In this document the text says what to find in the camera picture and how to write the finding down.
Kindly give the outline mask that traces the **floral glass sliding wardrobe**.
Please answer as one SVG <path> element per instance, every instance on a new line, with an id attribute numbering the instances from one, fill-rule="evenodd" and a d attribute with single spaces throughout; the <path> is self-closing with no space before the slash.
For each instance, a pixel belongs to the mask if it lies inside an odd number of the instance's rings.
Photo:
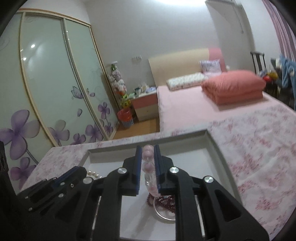
<path id="1" fill-rule="evenodd" d="M 15 192 L 51 148 L 108 141 L 117 128 L 91 26 L 16 12 L 1 35 L 1 141 Z"/>

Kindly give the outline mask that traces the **floral white pillow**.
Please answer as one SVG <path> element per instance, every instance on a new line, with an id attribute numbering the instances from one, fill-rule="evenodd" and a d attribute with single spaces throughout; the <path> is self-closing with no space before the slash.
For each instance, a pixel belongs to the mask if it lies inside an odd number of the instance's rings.
<path id="1" fill-rule="evenodd" d="M 199 86 L 208 77 L 201 72 L 168 79 L 166 81 L 170 91 Z"/>

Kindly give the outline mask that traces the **blue garment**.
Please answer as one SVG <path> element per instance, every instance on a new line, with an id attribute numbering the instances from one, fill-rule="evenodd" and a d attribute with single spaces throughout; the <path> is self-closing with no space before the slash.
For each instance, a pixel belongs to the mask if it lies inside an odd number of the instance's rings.
<path id="1" fill-rule="evenodd" d="M 295 89 L 295 61 L 281 55 L 280 64 L 282 70 L 282 87 L 288 88 L 290 86 Z"/>

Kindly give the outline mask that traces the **floral pink bedspread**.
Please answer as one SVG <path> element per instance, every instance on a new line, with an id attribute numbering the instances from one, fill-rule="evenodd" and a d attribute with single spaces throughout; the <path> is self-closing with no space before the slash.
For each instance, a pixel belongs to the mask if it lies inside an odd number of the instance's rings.
<path id="1" fill-rule="evenodd" d="M 269 95 L 254 107 L 232 105 L 224 120 L 169 132 L 52 148 L 23 187 L 60 176 L 91 151 L 183 137 L 199 129 L 206 130 L 222 152 L 244 207 L 270 238 L 278 237 L 295 210 L 295 112 Z"/>

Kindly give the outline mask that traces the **dark wooden chair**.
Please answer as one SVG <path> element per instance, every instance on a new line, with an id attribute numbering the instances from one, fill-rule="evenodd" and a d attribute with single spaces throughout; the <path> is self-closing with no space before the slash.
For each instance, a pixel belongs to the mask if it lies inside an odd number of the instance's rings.
<path id="1" fill-rule="evenodd" d="M 266 69 L 265 54 L 257 51 L 250 51 L 252 63 L 254 66 L 255 74 Z"/>

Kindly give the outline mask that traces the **red waste bin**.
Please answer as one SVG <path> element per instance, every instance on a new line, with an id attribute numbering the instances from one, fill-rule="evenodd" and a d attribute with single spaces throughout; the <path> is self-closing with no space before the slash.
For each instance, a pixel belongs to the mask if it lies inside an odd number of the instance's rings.
<path id="1" fill-rule="evenodd" d="M 130 108 L 123 108 L 117 113 L 118 119 L 124 128 L 130 128 L 133 125 L 132 111 Z"/>

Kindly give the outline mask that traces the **beige pink headboard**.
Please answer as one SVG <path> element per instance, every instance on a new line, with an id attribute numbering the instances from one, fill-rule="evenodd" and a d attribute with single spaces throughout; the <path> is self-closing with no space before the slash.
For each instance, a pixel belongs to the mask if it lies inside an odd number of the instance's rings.
<path id="1" fill-rule="evenodd" d="M 149 65 L 154 82 L 159 87 L 166 85 L 168 79 L 202 72 L 200 61 L 217 59 L 225 72 L 226 64 L 219 48 L 192 49 L 156 56 L 149 58 Z"/>

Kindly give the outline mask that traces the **folded salmon duvet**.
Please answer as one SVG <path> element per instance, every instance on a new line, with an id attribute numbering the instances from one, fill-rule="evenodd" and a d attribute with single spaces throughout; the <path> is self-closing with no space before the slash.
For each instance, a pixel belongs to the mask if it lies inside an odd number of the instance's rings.
<path id="1" fill-rule="evenodd" d="M 202 91 L 217 105 L 261 99 L 266 81 L 248 70 L 223 72 L 203 81 Z"/>

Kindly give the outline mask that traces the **pink wooden nightstand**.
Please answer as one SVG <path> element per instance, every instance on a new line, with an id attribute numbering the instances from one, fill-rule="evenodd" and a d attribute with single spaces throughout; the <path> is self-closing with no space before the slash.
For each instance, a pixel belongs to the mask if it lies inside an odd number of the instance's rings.
<path id="1" fill-rule="evenodd" d="M 141 94 L 131 100 L 138 121 L 147 121 L 159 116 L 157 91 Z"/>

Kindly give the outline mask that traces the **stacked plush toys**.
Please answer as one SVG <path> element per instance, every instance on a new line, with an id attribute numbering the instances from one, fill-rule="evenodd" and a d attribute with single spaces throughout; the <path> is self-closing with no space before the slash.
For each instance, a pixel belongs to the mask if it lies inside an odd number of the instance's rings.
<path id="1" fill-rule="evenodd" d="M 121 77 L 120 71 L 118 70 L 117 61 L 111 63 L 110 70 L 111 74 L 109 75 L 108 79 L 115 94 L 119 108 L 122 109 L 122 100 L 128 97 L 128 93 L 125 82 Z"/>

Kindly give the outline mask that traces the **small lilac pillow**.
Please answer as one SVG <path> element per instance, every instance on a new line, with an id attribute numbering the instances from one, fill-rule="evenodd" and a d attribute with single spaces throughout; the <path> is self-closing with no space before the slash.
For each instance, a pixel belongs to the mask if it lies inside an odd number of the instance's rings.
<path id="1" fill-rule="evenodd" d="M 202 72 L 204 74 L 221 74 L 220 60 L 202 60 L 200 61 Z"/>

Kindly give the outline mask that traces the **grey shallow tray box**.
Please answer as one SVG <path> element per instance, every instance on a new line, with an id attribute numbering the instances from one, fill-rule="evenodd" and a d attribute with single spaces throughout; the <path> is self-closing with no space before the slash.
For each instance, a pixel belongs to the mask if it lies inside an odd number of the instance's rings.
<path id="1" fill-rule="evenodd" d="M 159 163 L 163 174 L 167 174 L 169 170 L 164 159 L 169 158 L 170 166 L 180 168 L 190 176 L 200 179 L 212 176 L 237 201 L 241 201 L 226 160 L 217 142 L 206 130 L 89 150 L 79 166 L 95 172 L 99 177 L 106 177 L 111 171 L 122 167 L 125 159 L 133 157 L 138 146 L 148 144 L 159 146 L 154 154 L 162 159 Z M 119 232 L 121 240 L 175 240 L 175 222 L 171 220 L 174 215 L 162 208 L 150 207 L 147 204 L 148 194 L 144 173 L 141 173 L 138 195 L 122 197 Z"/>

